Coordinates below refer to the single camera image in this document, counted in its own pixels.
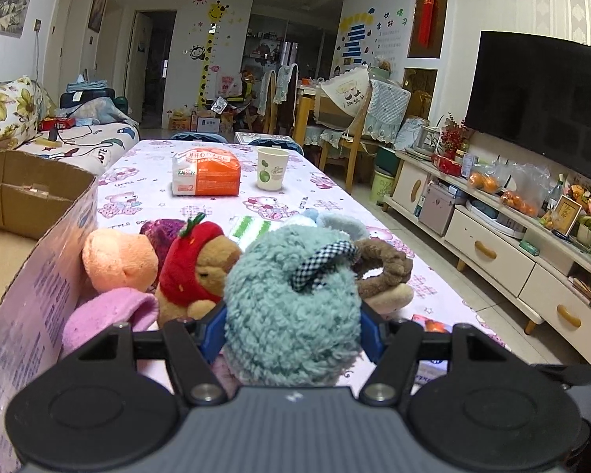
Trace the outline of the cardboard box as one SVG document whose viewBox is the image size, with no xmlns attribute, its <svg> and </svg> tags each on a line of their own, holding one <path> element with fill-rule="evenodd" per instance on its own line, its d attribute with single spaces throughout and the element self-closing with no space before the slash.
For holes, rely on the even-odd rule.
<svg viewBox="0 0 591 473">
<path fill-rule="evenodd" d="M 97 188 L 96 175 L 71 164 L 0 152 L 0 472 L 19 467 L 5 429 L 8 404 L 55 364 L 80 298 Z"/>
</svg>

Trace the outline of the paper cup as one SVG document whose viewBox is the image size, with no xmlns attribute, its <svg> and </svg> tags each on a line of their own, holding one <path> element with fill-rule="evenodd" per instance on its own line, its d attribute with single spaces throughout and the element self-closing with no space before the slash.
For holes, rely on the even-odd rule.
<svg viewBox="0 0 591 473">
<path fill-rule="evenodd" d="M 257 153 L 257 187 L 266 191 L 281 190 L 289 153 L 286 149 L 267 146 L 259 146 Z"/>
</svg>

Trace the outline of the orange tissue pack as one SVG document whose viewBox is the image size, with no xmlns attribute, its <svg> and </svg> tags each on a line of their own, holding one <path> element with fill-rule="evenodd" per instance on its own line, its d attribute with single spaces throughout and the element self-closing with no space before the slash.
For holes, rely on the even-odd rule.
<svg viewBox="0 0 591 473">
<path fill-rule="evenodd" d="M 226 149 L 194 146 L 173 156 L 171 192 L 180 197 L 234 197 L 239 194 L 240 162 Z"/>
</svg>

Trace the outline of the pink cartoon tablecloth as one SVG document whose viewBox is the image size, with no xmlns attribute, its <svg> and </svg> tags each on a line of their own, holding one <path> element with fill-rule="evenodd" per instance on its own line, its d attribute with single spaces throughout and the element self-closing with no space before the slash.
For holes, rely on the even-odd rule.
<svg viewBox="0 0 591 473">
<path fill-rule="evenodd" d="M 354 218 L 366 226 L 370 236 L 388 242 L 412 259 L 409 284 L 414 296 L 408 306 L 393 312 L 393 319 L 414 320 L 435 332 L 448 332 L 456 324 L 471 324 L 491 339 L 497 337 L 442 277 L 300 155 L 289 156 L 284 190 L 264 192 L 255 182 L 256 149 L 235 145 L 231 152 L 239 159 L 242 173 L 238 197 L 175 197 L 171 194 L 173 158 L 189 147 L 182 141 L 146 140 L 129 149 L 99 178 L 99 226 L 135 234 L 149 221 L 188 218 L 203 212 L 241 249 L 260 252 L 252 270 L 255 285 L 264 294 L 275 295 L 278 290 L 269 274 L 277 263 L 304 237 L 323 235 L 309 218 L 310 209 L 320 215 Z"/>
</svg>

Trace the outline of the black television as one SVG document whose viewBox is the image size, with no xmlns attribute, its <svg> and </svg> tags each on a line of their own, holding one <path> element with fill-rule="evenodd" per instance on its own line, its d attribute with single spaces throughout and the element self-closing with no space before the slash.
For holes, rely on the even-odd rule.
<svg viewBox="0 0 591 473">
<path fill-rule="evenodd" d="M 591 46 L 481 32 L 465 124 L 591 178 Z"/>
</svg>

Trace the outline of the giraffe height chart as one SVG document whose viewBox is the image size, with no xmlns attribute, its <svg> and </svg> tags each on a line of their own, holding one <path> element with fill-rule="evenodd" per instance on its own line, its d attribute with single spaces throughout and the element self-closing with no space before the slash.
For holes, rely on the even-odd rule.
<svg viewBox="0 0 591 473">
<path fill-rule="evenodd" d="M 216 0 L 216 2 L 211 3 L 209 6 L 208 21 L 210 27 L 207 33 L 206 44 L 204 47 L 204 59 L 203 63 L 201 63 L 201 80 L 199 80 L 199 88 L 196 103 L 198 108 L 205 108 L 208 101 L 207 93 L 213 47 L 214 43 L 216 42 L 217 32 L 219 31 L 219 24 L 221 23 L 223 16 L 227 13 L 228 8 L 228 4 L 224 4 L 219 0 Z"/>
</svg>

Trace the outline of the wooden chair with covers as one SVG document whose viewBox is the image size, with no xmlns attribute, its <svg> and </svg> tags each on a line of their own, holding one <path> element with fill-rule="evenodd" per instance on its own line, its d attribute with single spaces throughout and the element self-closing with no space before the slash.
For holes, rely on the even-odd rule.
<svg viewBox="0 0 591 473">
<path fill-rule="evenodd" d="M 390 79 L 381 79 L 372 69 L 361 66 L 319 83 L 316 94 L 316 117 L 321 99 L 331 103 L 351 121 L 343 130 L 328 129 L 320 134 L 321 156 L 318 168 L 323 171 L 332 147 L 348 151 L 345 190 L 352 192 L 357 156 L 362 146 L 393 144 L 409 108 L 411 93 Z"/>
</svg>

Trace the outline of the green striped towel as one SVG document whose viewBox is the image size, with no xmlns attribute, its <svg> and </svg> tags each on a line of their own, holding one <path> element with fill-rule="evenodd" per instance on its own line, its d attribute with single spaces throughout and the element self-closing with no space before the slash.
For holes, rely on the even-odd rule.
<svg viewBox="0 0 591 473">
<path fill-rule="evenodd" d="M 257 238 L 270 232 L 273 227 L 274 222 L 270 220 L 258 216 L 246 215 L 233 218 L 229 223 L 229 228 L 225 232 L 225 235 L 238 244 L 239 248 L 244 251 Z"/>
</svg>

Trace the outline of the teal fuzzy plush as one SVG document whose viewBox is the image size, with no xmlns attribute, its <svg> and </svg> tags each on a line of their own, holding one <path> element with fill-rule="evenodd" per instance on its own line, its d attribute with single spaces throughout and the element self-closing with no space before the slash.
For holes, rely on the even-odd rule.
<svg viewBox="0 0 591 473">
<path fill-rule="evenodd" d="M 223 354 L 245 385 L 333 385 L 361 351 L 357 248 L 335 229 L 285 225 L 227 274 Z"/>
</svg>

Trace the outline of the floral sofa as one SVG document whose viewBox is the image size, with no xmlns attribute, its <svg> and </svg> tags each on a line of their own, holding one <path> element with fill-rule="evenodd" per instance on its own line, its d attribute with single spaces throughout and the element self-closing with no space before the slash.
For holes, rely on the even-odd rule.
<svg viewBox="0 0 591 473">
<path fill-rule="evenodd" d="M 138 141 L 138 123 L 112 98 L 74 92 L 67 107 L 58 108 L 26 76 L 0 83 L 0 152 L 19 151 L 101 175 Z"/>
</svg>

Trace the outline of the magenta knitted sock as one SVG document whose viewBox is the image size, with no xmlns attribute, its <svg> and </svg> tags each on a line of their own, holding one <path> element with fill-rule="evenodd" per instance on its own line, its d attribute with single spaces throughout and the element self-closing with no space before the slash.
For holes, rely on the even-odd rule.
<svg viewBox="0 0 591 473">
<path fill-rule="evenodd" d="M 169 248 L 179 235 L 180 231 L 186 226 L 186 221 L 179 219 L 158 219 L 145 222 L 139 231 L 145 235 L 158 258 L 158 273 L 153 285 L 157 285 L 163 268 Z"/>
</svg>

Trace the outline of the orange fuzzy sock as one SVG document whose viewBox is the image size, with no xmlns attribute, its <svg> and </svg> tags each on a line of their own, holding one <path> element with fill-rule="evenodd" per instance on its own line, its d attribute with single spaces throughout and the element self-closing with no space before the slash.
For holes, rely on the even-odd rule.
<svg viewBox="0 0 591 473">
<path fill-rule="evenodd" d="M 149 239 L 115 229 L 96 229 L 85 240 L 82 261 L 97 292 L 131 287 L 147 292 L 158 275 L 159 260 Z"/>
</svg>

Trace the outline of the white TV cabinet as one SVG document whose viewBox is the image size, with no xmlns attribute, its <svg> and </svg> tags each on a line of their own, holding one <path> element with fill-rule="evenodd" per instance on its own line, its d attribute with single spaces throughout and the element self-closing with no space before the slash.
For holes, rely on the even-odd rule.
<svg viewBox="0 0 591 473">
<path fill-rule="evenodd" d="M 591 253 L 464 178 L 397 156 L 395 189 L 383 207 L 452 252 L 458 270 L 474 270 L 500 292 L 525 316 L 526 334 L 549 326 L 591 363 Z"/>
</svg>

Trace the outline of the strawberry hat bear plush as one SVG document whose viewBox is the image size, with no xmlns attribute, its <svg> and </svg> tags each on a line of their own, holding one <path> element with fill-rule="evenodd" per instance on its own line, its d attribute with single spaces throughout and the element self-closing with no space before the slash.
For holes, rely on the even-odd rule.
<svg viewBox="0 0 591 473">
<path fill-rule="evenodd" d="M 223 299 L 227 274 L 242 250 L 200 212 L 169 248 L 156 287 L 160 329 L 171 320 L 200 320 Z"/>
</svg>

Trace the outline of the pink knitted sock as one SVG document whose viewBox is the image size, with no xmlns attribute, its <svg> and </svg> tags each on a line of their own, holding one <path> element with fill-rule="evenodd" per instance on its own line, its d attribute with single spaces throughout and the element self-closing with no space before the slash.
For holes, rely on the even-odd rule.
<svg viewBox="0 0 591 473">
<path fill-rule="evenodd" d="M 159 316 L 153 294 L 135 288 L 114 288 L 79 306 L 67 319 L 61 344 L 71 354 L 109 326 L 127 322 L 138 332 L 146 331 Z"/>
</svg>

